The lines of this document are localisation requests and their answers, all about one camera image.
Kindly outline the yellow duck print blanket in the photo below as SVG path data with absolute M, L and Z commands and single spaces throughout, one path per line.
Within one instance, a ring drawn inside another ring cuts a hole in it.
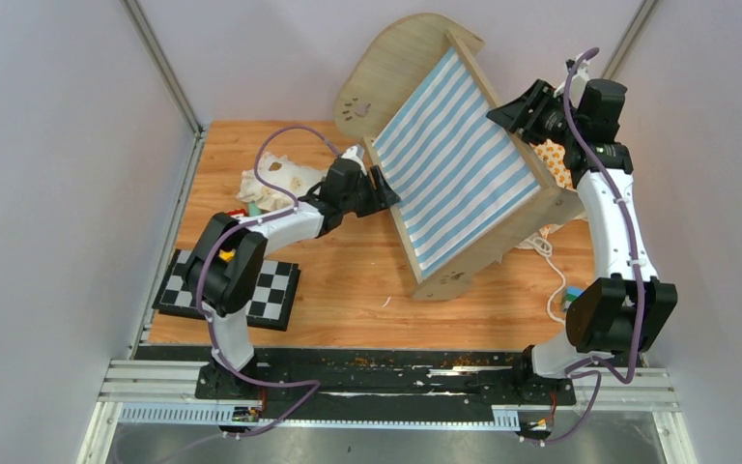
M 552 140 L 532 145 L 535 154 L 540 158 L 554 177 L 560 188 L 575 191 L 570 171 L 564 165 L 564 147 Z

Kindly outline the wooden pet bed frame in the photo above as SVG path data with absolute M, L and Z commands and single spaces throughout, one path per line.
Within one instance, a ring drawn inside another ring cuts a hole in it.
M 454 20 L 411 14 L 367 47 L 333 105 L 400 200 L 391 210 L 411 296 L 448 301 L 548 225 L 583 212 L 532 146 L 492 122 L 501 99 L 476 62 L 484 42 Z

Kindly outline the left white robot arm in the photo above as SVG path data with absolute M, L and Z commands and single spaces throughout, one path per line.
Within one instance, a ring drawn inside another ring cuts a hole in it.
M 321 238 L 347 215 L 364 218 L 386 211 L 400 196 L 377 165 L 364 167 L 349 156 L 336 159 L 325 176 L 291 206 L 252 218 L 214 215 L 184 266 L 184 281 L 207 323 L 212 359 L 223 369 L 219 384 L 235 399 L 250 397 L 257 380 L 248 365 L 255 349 L 247 309 L 267 255 L 298 242 Z

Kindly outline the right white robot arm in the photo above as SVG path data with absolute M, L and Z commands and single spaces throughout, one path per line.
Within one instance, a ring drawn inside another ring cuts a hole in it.
M 569 306 L 565 329 L 530 346 L 513 390 L 537 403 L 588 363 L 608 365 L 625 355 L 634 365 L 660 334 L 677 305 L 677 290 L 662 281 L 645 250 L 633 204 L 633 163 L 617 142 L 624 85 L 591 79 L 575 107 L 551 84 L 537 80 L 522 96 L 492 109 L 487 117 L 524 142 L 553 141 L 565 150 L 564 165 L 589 222 L 595 281 Z

